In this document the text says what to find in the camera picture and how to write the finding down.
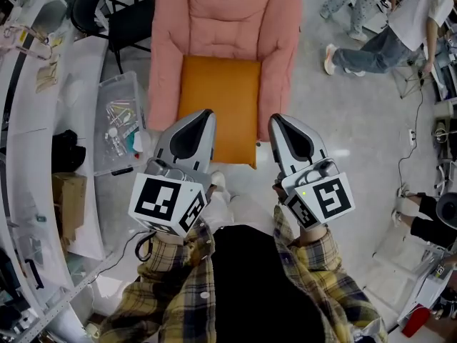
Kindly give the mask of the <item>person's left forearm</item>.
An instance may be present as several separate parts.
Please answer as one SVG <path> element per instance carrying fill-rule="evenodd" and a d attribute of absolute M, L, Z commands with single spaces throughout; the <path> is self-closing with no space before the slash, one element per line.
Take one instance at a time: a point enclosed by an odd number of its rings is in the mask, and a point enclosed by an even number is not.
<path fill-rule="evenodd" d="M 101 325 L 99 343 L 216 343 L 215 241 L 198 220 L 182 245 L 152 239 L 116 311 Z"/>

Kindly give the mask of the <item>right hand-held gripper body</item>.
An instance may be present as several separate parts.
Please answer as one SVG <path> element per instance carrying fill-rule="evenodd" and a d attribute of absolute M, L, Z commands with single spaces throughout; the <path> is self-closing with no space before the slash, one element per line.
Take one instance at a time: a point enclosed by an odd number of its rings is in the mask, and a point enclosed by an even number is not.
<path fill-rule="evenodd" d="M 355 209 L 346 173 L 325 158 L 281 180 L 285 206 L 310 231 Z"/>

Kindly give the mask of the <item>person's white shoe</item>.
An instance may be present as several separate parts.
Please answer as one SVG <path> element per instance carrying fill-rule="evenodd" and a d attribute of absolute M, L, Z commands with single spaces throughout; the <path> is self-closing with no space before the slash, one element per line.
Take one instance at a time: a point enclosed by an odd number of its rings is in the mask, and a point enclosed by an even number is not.
<path fill-rule="evenodd" d="M 217 192 L 223 192 L 226 189 L 225 176 L 221 171 L 214 171 L 211 174 L 211 185 L 216 187 Z"/>

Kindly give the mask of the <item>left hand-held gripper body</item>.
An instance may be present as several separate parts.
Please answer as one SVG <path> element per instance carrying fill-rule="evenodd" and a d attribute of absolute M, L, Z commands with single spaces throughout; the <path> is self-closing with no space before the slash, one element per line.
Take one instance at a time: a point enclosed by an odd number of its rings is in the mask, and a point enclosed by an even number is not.
<path fill-rule="evenodd" d="M 129 216 L 152 231 L 184 238 L 208 204 L 210 186 L 205 172 L 151 158 L 136 175 Z"/>

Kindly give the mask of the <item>red plastic container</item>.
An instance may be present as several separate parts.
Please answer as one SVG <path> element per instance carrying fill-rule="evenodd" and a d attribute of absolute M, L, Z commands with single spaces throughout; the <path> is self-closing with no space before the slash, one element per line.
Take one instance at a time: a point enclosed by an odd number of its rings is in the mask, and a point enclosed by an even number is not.
<path fill-rule="evenodd" d="M 427 321 L 431 315 L 429 308 L 418 304 L 407 316 L 407 322 L 401 333 L 411 338 Z"/>

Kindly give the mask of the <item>black cloth bundle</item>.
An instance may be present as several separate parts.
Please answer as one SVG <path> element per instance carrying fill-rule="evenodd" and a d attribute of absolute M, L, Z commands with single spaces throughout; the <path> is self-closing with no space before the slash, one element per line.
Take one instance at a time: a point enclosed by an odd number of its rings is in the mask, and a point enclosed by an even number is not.
<path fill-rule="evenodd" d="M 51 173 L 72 173 L 83 163 L 86 148 L 77 144 L 77 134 L 67 129 L 52 137 Z"/>

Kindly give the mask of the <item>person's torso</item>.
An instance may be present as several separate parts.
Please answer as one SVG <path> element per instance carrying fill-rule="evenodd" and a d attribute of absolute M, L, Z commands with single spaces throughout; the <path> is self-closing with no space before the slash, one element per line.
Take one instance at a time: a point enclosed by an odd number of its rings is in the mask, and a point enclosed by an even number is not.
<path fill-rule="evenodd" d="M 273 237 L 241 225 L 214 240 L 216 343 L 325 343 L 320 313 L 286 277 Z"/>

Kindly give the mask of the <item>clear plastic storage bin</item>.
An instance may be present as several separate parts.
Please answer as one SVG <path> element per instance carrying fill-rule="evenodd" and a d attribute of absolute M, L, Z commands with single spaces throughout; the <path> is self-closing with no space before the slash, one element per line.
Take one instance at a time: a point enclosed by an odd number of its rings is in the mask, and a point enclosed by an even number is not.
<path fill-rule="evenodd" d="M 145 91 L 139 84 L 136 74 L 132 71 L 117 75 L 99 84 L 94 124 L 94 174 L 96 176 L 126 172 L 130 168 L 146 163 L 151 149 L 151 136 L 146 128 L 145 98 Z M 117 99 L 134 99 L 136 102 L 140 131 L 135 136 L 134 149 L 138 152 L 138 159 L 133 156 L 115 156 L 105 142 L 106 105 Z"/>

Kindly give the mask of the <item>person's right forearm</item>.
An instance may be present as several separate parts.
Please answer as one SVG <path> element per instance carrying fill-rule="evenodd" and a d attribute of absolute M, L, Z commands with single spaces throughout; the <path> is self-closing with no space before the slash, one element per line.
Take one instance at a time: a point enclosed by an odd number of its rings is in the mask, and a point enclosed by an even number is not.
<path fill-rule="evenodd" d="M 388 343 L 383 320 L 341 265 L 330 232 L 299 247 L 288 222 L 278 222 L 274 239 L 286 276 L 317 308 L 323 343 Z"/>

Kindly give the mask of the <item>bundle of wooden sticks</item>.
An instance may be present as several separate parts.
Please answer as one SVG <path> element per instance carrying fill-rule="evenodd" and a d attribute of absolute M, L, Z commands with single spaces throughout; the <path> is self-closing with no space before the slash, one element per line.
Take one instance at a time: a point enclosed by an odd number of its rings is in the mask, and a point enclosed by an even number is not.
<path fill-rule="evenodd" d="M 57 84 L 57 68 L 58 61 L 53 61 L 38 70 L 35 87 L 37 94 Z"/>

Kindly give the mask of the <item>pile of plastic utensils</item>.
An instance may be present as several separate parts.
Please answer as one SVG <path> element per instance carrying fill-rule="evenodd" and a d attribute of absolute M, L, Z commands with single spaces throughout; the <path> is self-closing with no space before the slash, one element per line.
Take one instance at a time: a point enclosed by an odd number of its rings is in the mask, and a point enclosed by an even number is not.
<path fill-rule="evenodd" d="M 134 149 L 135 136 L 140 131 L 134 99 L 117 99 L 106 105 L 107 125 L 104 139 L 115 156 L 139 158 Z"/>

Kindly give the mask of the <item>brown cardboard box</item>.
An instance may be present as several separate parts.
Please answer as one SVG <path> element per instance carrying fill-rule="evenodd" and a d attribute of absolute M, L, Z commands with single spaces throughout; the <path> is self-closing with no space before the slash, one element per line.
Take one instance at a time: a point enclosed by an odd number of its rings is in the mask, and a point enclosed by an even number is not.
<path fill-rule="evenodd" d="M 84 224 L 87 178 L 76 173 L 54 173 L 51 180 L 59 235 L 69 244 L 76 240 L 76 230 Z"/>

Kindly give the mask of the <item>orange cushion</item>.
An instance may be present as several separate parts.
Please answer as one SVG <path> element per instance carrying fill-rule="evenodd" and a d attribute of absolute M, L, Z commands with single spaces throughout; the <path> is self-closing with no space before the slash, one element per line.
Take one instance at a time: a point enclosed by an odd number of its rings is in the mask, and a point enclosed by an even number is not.
<path fill-rule="evenodd" d="M 256 168 L 260 73 L 257 61 L 184 57 L 178 118 L 202 109 L 213 111 L 214 162 Z"/>

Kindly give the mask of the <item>person's legs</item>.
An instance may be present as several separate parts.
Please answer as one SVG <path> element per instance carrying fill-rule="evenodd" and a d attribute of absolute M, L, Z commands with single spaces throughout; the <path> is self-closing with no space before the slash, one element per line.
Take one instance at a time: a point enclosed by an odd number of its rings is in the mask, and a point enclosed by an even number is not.
<path fill-rule="evenodd" d="M 231 196 L 225 189 L 216 190 L 211 201 L 201 213 L 212 232 L 222 227 L 245 225 L 264 234 L 273 235 L 274 220 L 267 212 L 247 194 Z"/>

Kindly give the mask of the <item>black folding chair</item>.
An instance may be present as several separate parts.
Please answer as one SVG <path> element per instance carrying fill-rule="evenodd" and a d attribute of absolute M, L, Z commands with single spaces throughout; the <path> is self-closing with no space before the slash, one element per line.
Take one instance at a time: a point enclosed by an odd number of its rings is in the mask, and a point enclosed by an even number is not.
<path fill-rule="evenodd" d="M 104 15 L 108 21 L 108 32 L 102 32 L 96 23 L 96 10 L 101 1 L 110 2 L 112 12 Z M 70 18 L 72 24 L 87 36 L 96 36 L 108 41 L 109 49 L 114 53 L 119 72 L 122 74 L 120 51 L 133 47 L 150 51 L 138 43 L 151 36 L 155 0 L 134 0 L 128 5 L 118 0 L 74 0 Z"/>

